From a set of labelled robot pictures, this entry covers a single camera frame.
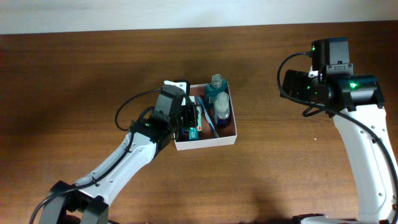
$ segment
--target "wall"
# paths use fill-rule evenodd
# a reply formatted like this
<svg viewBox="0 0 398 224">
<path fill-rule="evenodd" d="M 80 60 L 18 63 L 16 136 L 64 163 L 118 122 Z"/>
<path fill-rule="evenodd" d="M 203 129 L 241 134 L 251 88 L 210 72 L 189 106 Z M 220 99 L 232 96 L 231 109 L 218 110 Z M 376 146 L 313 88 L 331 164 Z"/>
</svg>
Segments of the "wall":
<svg viewBox="0 0 398 224">
<path fill-rule="evenodd" d="M 0 34 L 398 19 L 397 0 L 0 0 Z"/>
</svg>

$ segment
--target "open box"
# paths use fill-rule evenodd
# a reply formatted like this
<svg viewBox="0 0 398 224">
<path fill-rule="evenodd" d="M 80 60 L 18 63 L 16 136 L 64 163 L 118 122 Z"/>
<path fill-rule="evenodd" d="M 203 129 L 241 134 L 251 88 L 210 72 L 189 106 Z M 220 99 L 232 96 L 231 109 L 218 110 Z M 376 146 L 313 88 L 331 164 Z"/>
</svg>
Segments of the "open box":
<svg viewBox="0 0 398 224">
<path fill-rule="evenodd" d="M 190 96 L 204 96 L 205 95 L 205 87 L 207 84 L 199 84 L 199 85 L 191 85 L 190 87 Z M 211 121 L 213 122 L 216 131 L 218 133 L 219 138 L 215 138 L 213 131 L 210 128 L 210 125 L 208 124 L 205 114 L 201 114 L 201 126 L 202 126 L 202 131 L 199 132 L 199 140 L 185 140 L 182 141 L 181 135 L 174 140 L 175 141 L 175 147 L 177 150 L 186 150 L 186 149 L 198 149 L 198 148 L 204 148 L 204 147 L 214 147 L 214 146 L 225 146 L 225 145 L 230 145 L 234 144 L 236 137 L 238 136 L 238 132 L 236 131 L 236 123 L 235 123 L 235 115 L 234 115 L 234 109 L 232 106 L 232 99 L 231 99 L 231 94 L 229 92 L 229 87 L 225 90 L 227 94 L 229 95 L 229 109 L 230 109 L 230 114 L 229 116 L 231 117 L 231 122 L 229 126 L 226 128 L 220 129 L 217 128 L 213 119 L 213 110 L 207 110 L 209 117 Z"/>
</svg>

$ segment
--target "wooden table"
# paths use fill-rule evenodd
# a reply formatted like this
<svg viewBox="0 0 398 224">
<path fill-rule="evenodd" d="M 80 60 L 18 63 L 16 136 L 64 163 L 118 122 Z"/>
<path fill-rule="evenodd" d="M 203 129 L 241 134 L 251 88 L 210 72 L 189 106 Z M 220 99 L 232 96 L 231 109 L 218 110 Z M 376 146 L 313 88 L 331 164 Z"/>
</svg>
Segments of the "wooden table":
<svg viewBox="0 0 398 224">
<path fill-rule="evenodd" d="M 0 37 L 0 220 L 27 223 L 58 180 L 73 183 L 124 138 L 114 114 L 130 96 L 185 78 L 228 79 L 233 146 L 167 146 L 113 202 L 121 223 L 273 223 L 304 213 L 356 218 L 358 198 L 333 121 L 279 98 L 276 71 L 311 41 L 345 36 L 356 74 L 373 73 L 398 154 L 398 22 L 127 30 Z M 311 60 L 286 68 L 307 71 Z M 121 113 L 130 120 L 157 95 Z"/>
</svg>

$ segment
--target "clear plastic bottle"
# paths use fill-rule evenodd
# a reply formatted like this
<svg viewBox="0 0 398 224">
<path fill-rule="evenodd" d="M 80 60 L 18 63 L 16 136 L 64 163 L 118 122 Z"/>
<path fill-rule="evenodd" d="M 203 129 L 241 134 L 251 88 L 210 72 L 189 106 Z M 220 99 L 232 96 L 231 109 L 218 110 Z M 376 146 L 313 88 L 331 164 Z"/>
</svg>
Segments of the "clear plastic bottle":
<svg viewBox="0 0 398 224">
<path fill-rule="evenodd" d="M 206 96 L 206 107 L 213 107 L 213 103 L 217 95 L 224 92 L 228 87 L 228 82 L 220 74 L 213 75 L 211 78 L 211 83 L 209 83 L 205 88 Z"/>
<path fill-rule="evenodd" d="M 214 121 L 218 128 L 225 128 L 231 122 L 229 117 L 229 95 L 219 93 L 214 102 Z"/>
</svg>

